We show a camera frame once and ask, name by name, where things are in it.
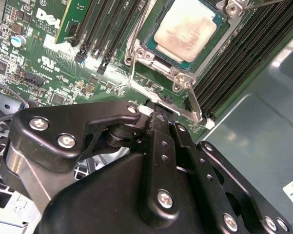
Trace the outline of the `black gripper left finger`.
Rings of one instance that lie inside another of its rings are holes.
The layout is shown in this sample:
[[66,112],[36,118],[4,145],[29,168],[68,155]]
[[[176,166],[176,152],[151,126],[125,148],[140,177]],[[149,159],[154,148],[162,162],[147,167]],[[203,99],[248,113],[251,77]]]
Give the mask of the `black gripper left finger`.
[[[3,181],[30,198],[40,213],[63,189],[127,155],[174,162],[175,143],[168,111],[152,104],[137,108],[126,101],[105,101],[17,112],[12,119],[0,166]],[[147,222],[175,222],[179,207],[172,195],[148,186]]]

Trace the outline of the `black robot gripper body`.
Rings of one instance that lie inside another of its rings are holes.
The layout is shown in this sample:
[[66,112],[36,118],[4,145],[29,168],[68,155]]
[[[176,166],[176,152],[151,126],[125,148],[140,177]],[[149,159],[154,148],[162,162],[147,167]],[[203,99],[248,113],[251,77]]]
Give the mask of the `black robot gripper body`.
[[[140,214],[148,207],[148,186],[168,191],[179,207],[168,227],[150,226]],[[203,196],[174,162],[132,154],[60,191],[47,205],[39,234],[219,234],[222,218],[212,215]]]

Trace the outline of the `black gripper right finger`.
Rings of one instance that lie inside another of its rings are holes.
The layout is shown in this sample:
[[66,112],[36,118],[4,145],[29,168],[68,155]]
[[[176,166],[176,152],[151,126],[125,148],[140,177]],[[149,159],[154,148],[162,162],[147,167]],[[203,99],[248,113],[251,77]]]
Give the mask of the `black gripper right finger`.
[[188,130],[169,120],[181,169],[181,214],[166,234],[291,234],[285,217],[207,141],[195,144]]

